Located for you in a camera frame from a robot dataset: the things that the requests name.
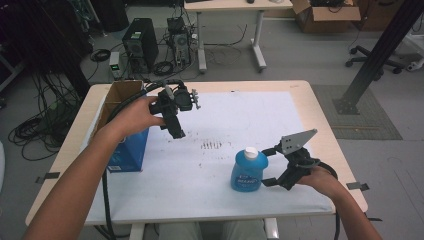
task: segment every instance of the person's left arm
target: person's left arm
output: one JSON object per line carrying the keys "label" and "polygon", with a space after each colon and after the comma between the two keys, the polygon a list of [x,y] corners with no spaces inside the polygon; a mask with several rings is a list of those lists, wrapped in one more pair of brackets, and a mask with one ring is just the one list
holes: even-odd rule
{"label": "person's left arm", "polygon": [[99,181],[118,143],[150,126],[163,125],[152,116],[155,97],[140,98],[101,128],[53,187],[24,235],[24,239],[77,239]]}

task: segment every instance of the bottle label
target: bottle label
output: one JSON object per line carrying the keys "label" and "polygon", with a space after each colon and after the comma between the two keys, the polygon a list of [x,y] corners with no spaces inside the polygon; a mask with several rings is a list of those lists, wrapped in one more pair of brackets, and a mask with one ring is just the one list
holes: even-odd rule
{"label": "bottle label", "polygon": [[255,187],[258,184],[260,184],[259,180],[257,178],[251,177],[249,175],[239,175],[235,179],[235,185],[238,188],[251,188]]}

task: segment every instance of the hand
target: hand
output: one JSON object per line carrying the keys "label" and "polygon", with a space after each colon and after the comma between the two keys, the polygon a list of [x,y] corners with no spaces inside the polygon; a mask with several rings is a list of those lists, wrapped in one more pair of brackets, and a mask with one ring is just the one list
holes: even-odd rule
{"label": "hand", "polygon": [[334,199],[343,188],[341,183],[329,171],[318,166],[311,169],[311,175],[303,176],[297,183],[311,186],[330,199]]}
{"label": "hand", "polygon": [[149,105],[156,102],[157,97],[141,97],[124,108],[106,126],[118,131],[122,138],[141,132],[151,126],[165,125],[161,117],[150,114]]}

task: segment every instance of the computer tower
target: computer tower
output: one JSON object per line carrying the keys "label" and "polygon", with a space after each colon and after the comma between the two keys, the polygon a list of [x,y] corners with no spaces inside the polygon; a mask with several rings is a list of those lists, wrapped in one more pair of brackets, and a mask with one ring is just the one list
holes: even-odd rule
{"label": "computer tower", "polygon": [[171,35],[172,52],[174,54],[175,64],[178,67],[184,67],[191,63],[190,43],[187,30]]}
{"label": "computer tower", "polygon": [[152,19],[135,18],[122,38],[122,43],[130,66],[136,66],[137,73],[150,73],[153,70],[159,48]]}
{"label": "computer tower", "polygon": [[89,0],[107,32],[124,30],[130,24],[122,0]]}

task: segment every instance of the white bottle cap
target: white bottle cap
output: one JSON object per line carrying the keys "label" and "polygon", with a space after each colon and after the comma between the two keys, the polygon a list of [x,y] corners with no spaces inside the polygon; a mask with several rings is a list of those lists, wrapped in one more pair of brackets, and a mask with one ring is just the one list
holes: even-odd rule
{"label": "white bottle cap", "polygon": [[253,161],[258,157],[258,150],[256,150],[254,147],[247,147],[244,149],[244,157],[247,160]]}

